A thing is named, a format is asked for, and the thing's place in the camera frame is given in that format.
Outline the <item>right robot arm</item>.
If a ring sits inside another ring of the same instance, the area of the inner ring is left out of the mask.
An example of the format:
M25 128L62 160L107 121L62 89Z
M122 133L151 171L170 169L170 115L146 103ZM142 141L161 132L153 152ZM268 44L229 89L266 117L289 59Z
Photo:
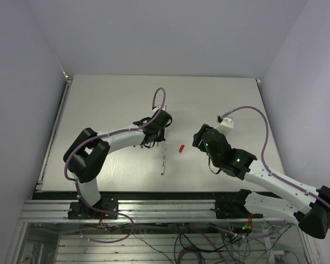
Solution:
M276 197L240 190L232 203L232 213L241 218L262 214L298 225L306 234L324 239L330 230L330 188L316 188L267 167L255 155L232 148L226 136L204 124L193 136L193 147L206 153L212 164L233 178L259 185Z

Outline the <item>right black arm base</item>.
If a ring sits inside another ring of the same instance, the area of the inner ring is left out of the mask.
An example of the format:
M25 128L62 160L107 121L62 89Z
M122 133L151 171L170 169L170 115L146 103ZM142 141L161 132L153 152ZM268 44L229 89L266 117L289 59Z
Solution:
M245 208L245 200L252 191L241 189L238 192L225 192L215 198L214 208L217 219L243 219L251 213Z

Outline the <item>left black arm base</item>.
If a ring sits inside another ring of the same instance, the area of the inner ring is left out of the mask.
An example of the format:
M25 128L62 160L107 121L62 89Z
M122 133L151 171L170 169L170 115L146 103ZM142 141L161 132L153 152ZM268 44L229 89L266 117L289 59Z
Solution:
M72 202L68 211L68 219L88 220L88 219L116 219L118 203L114 199L101 199L94 205L97 210L86 206L82 201Z

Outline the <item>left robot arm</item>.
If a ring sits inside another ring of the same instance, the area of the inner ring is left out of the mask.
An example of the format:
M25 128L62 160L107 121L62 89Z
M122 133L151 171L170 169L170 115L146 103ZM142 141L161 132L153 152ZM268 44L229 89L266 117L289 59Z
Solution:
M172 123L172 116L163 109L152 117L133 122L132 125L105 134L91 128L84 129L63 156L65 177L75 183L81 211L88 218L96 218L103 209L96 177L107 155L131 146L151 148L165 140L164 131Z

